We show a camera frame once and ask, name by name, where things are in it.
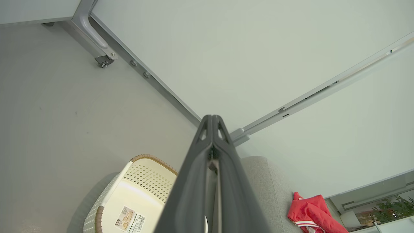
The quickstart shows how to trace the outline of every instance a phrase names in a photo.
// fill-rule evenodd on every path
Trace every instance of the gray floor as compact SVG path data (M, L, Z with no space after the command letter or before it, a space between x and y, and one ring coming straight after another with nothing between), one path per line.
M195 131L128 62L97 67L60 25L0 29L1 232L81 232L130 158L179 169Z

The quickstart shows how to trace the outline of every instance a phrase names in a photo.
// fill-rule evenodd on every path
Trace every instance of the white laundry basket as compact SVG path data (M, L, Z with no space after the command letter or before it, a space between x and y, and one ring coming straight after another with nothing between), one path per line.
M153 232L177 174L153 155L134 157L96 200L83 232Z

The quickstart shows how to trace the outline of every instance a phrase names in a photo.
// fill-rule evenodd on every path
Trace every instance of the sticker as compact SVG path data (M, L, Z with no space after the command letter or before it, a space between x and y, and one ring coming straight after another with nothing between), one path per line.
M145 217L124 206L115 227L128 233L139 233L144 225Z

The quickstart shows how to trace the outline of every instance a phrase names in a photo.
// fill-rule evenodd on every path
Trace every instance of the green plant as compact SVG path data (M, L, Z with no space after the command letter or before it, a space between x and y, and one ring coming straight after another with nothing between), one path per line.
M372 208L375 210L373 214L376 221L384 223L414 215L414 200L411 197L409 201L400 196L395 196L395 198L396 201L381 200L382 202L377 204L378 208Z

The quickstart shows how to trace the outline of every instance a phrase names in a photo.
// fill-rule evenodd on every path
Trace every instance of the red jacket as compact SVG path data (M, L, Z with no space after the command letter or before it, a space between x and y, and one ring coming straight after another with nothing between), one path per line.
M303 199L295 192L287 217L306 233L348 233L333 219L322 195Z

